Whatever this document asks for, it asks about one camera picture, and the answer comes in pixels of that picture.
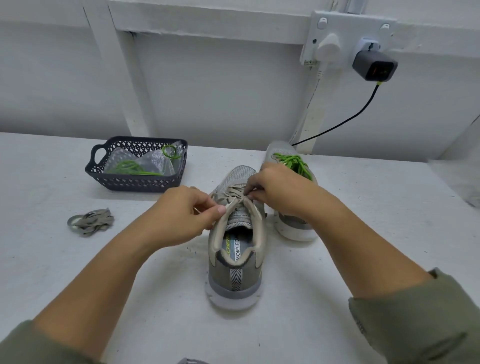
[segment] table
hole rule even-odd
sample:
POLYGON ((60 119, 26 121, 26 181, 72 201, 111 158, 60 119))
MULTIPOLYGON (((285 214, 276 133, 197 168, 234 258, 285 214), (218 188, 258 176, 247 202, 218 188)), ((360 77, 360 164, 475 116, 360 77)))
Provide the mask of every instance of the table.
MULTIPOLYGON (((121 229, 158 198, 112 192, 84 172, 98 140, 0 133, 0 337, 33 318, 121 229), (90 238, 68 217, 109 207, 90 238)), ((190 146, 182 183, 211 191, 264 152, 190 146)), ((320 185, 425 268, 440 267, 480 303, 480 217, 423 163, 305 156, 320 185)), ((268 221, 265 290, 251 310, 204 293, 207 235, 155 253, 138 273, 105 352, 112 364, 383 363, 347 308, 349 291, 321 241, 283 239, 268 221)))

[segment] sneaker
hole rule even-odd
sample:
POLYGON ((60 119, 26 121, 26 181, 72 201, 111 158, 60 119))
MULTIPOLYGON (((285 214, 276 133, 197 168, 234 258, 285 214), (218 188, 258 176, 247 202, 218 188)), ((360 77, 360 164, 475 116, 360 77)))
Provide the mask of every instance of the sneaker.
MULTIPOLYGON (((276 141, 267 148, 265 162, 283 163, 296 173, 317 183, 317 179, 308 168, 297 151, 289 143, 276 141)), ((302 219, 295 216, 286 216, 278 211, 274 214, 274 226, 280 235, 299 242, 310 242, 317 238, 317 233, 302 219)))
POLYGON ((218 307, 243 310, 262 293, 262 263, 266 248, 264 205, 252 202, 243 189, 256 170, 235 167, 210 194, 227 212, 210 230, 205 290, 218 307))

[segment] olive green shirt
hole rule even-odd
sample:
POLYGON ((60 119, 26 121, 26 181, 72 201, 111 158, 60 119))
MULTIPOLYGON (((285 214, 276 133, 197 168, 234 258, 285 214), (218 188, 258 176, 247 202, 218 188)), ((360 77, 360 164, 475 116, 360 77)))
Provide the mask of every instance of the olive green shirt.
MULTIPOLYGON (((372 299, 351 298, 350 311, 368 343, 389 363, 480 363, 480 310, 439 269, 419 286, 372 299)), ((17 326, 0 343, 1 364, 93 364, 35 329, 17 326)))

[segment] hand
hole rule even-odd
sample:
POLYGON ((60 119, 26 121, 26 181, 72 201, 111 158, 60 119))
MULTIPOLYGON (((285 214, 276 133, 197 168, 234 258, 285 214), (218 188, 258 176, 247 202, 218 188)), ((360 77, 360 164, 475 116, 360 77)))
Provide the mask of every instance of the hand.
POLYGON ((226 210, 195 187, 170 188, 120 234, 145 244, 148 252, 153 253, 201 235, 226 210))
POLYGON ((248 179, 243 193, 282 214, 304 220, 312 211, 320 208, 323 199, 335 198, 284 164, 272 162, 264 163, 260 172, 248 179))

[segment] green sleeve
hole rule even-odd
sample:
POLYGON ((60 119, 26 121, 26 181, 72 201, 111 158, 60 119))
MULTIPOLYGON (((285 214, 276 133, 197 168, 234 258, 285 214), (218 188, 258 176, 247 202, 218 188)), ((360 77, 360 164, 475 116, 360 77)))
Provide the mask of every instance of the green sleeve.
POLYGON ((0 342, 1 364, 95 364, 35 329, 32 321, 18 325, 0 342))
POLYGON ((480 363, 480 310, 449 275, 371 298, 351 298, 350 312, 369 344, 389 363, 480 363))

